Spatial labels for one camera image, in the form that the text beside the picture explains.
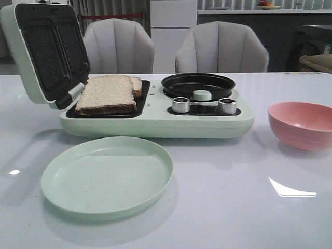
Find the bread slice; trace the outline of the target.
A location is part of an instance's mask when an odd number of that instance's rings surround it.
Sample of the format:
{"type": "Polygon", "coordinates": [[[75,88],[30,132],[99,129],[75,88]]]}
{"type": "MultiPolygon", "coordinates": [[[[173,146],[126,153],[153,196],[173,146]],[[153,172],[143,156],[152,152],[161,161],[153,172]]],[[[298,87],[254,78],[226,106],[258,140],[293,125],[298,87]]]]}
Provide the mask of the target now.
{"type": "Polygon", "coordinates": [[[130,77],[133,84],[133,96],[140,97],[142,94],[142,80],[139,77],[130,77]]]}
{"type": "Polygon", "coordinates": [[[75,111],[81,115],[131,113],[137,110],[130,76],[93,77],[85,85],[75,111]]]}

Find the pink bowl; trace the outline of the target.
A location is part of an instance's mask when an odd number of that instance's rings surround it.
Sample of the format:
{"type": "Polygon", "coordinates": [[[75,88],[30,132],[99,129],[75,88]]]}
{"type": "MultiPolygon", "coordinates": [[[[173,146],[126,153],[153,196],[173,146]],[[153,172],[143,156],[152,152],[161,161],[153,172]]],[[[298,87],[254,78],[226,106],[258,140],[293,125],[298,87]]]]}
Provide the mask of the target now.
{"type": "Polygon", "coordinates": [[[331,148],[331,107],[307,102],[281,102],[268,108],[269,124],[283,143],[304,151],[331,148]]]}

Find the green breakfast maker lid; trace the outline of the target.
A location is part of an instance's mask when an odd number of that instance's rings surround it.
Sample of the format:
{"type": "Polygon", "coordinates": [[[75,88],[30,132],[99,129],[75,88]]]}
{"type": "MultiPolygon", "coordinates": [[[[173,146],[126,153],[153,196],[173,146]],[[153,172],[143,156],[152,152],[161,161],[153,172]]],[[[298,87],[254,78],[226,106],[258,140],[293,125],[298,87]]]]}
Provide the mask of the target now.
{"type": "Polygon", "coordinates": [[[90,65],[74,9],[12,4],[1,9],[1,27],[30,100],[59,110],[75,104],[90,65]]]}

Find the left silver knob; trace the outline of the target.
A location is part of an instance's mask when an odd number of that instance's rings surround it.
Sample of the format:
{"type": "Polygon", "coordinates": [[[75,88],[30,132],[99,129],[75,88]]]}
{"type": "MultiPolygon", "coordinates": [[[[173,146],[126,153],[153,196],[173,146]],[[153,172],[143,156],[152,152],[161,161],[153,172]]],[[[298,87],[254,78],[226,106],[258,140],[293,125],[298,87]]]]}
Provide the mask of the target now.
{"type": "Polygon", "coordinates": [[[186,97],[176,97],[172,100],[171,110],[175,113],[187,113],[190,111],[190,100],[186,97]]]}

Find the silver knob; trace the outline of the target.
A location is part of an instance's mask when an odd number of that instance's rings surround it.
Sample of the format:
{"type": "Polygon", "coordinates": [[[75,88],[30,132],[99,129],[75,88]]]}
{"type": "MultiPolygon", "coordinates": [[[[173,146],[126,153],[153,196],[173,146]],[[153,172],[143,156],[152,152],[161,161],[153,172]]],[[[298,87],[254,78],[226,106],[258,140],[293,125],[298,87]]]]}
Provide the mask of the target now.
{"type": "Polygon", "coordinates": [[[190,111],[190,100],[186,97],[176,97],[172,100],[171,110],[175,113],[187,113],[190,111]]]}
{"type": "Polygon", "coordinates": [[[218,100],[218,110],[227,115],[233,115],[237,111],[236,100],[230,98],[222,98],[218,100]]]}

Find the black round frying pan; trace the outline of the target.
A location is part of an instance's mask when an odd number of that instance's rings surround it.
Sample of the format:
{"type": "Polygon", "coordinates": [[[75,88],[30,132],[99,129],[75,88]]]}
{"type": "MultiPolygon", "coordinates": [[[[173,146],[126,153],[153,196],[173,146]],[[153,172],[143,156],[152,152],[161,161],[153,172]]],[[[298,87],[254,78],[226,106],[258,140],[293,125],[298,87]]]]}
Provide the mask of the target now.
{"type": "Polygon", "coordinates": [[[164,78],[161,84],[168,97],[186,97],[193,100],[194,91],[206,90],[211,94],[211,101],[229,97],[235,87],[232,79],[208,73],[175,74],[164,78]]]}

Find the light green plate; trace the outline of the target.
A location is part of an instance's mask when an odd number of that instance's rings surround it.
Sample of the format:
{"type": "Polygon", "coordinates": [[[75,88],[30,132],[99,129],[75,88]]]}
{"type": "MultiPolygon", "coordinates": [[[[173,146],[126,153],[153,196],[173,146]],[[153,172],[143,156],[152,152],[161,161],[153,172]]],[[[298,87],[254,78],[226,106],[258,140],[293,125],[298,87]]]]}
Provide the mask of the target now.
{"type": "Polygon", "coordinates": [[[155,203],[173,175],[173,160],[159,144],[107,137],[74,146],[45,168],[41,189],[62,212],[86,220],[119,219],[155,203]]]}

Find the right beige chair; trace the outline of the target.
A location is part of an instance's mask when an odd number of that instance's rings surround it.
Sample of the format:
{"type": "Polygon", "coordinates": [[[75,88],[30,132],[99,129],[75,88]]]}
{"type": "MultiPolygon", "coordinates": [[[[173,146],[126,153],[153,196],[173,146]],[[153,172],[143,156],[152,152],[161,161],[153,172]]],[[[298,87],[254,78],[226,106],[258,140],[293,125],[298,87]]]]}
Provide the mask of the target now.
{"type": "Polygon", "coordinates": [[[175,56],[176,73],[262,73],[269,54],[243,24],[214,21],[190,28],[175,56]]]}

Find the beige chair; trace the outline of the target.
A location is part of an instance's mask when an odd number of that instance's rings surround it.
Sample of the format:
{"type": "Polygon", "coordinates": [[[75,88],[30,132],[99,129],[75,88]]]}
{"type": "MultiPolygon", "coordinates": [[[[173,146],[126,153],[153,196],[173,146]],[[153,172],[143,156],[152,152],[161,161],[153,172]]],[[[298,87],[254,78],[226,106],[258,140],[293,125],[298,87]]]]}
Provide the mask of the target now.
{"type": "Polygon", "coordinates": [[[83,37],[91,74],[151,74],[155,47],[134,21],[105,19],[88,25],[83,37]]]}
{"type": "Polygon", "coordinates": [[[176,73],[262,73],[269,54],[243,24],[214,21],[190,28],[175,56],[176,73]]]}

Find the left beige chair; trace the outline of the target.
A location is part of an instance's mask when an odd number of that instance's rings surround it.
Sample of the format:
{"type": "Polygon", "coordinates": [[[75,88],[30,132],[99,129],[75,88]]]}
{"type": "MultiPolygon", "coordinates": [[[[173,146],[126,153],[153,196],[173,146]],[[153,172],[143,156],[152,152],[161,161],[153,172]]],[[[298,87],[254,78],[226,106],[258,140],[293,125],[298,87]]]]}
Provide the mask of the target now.
{"type": "Polygon", "coordinates": [[[155,47],[134,21],[105,19],[88,25],[83,37],[91,74],[151,74],[155,47]]]}

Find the white refrigerator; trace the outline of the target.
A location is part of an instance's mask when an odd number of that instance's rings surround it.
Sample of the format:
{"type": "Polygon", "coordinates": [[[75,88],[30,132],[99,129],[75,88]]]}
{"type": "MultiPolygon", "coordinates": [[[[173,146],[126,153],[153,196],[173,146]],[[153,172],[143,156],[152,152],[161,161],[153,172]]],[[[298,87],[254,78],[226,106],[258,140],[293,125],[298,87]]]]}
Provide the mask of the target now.
{"type": "Polygon", "coordinates": [[[175,56],[189,28],[197,23],[197,1],[151,1],[155,74],[175,72],[175,56]]]}

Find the red barrier belt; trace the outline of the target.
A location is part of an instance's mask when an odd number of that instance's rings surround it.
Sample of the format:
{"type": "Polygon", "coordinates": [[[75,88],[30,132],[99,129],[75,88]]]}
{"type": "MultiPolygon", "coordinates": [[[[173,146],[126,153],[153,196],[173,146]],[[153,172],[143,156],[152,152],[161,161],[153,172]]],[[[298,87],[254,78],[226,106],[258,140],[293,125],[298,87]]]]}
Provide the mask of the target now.
{"type": "Polygon", "coordinates": [[[105,20],[105,19],[130,19],[130,18],[143,18],[144,13],[131,13],[131,14],[120,14],[120,15],[97,15],[97,16],[81,16],[83,20],[105,20]]]}

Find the dark kitchen counter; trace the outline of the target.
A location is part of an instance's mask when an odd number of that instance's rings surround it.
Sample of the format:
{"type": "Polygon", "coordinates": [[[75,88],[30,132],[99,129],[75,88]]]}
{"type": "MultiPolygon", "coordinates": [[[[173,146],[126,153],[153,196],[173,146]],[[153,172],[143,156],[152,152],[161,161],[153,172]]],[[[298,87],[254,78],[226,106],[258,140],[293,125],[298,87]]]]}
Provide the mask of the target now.
{"type": "Polygon", "coordinates": [[[214,21],[249,26],[269,52],[269,72],[282,72],[299,25],[331,25],[331,10],[199,10],[197,23],[214,21]]]}

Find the fruit plate on counter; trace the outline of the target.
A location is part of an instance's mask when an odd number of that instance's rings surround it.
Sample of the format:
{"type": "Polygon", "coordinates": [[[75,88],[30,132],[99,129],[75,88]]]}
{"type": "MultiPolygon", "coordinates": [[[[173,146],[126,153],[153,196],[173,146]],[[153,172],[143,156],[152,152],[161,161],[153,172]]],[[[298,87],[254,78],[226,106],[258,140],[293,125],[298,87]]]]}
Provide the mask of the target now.
{"type": "Polygon", "coordinates": [[[258,9],[261,9],[261,10],[274,10],[274,9],[281,8],[281,6],[275,5],[274,3],[269,2],[267,0],[260,0],[256,6],[258,9]]]}

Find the olive cushion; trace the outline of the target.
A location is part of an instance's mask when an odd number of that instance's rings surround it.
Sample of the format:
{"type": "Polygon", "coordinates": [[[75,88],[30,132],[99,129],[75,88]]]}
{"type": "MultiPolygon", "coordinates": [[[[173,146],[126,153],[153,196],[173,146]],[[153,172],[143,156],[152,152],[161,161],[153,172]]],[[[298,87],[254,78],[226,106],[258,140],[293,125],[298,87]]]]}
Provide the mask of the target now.
{"type": "Polygon", "coordinates": [[[299,58],[299,63],[304,64],[311,70],[331,74],[331,57],[331,54],[303,55],[299,58]]]}

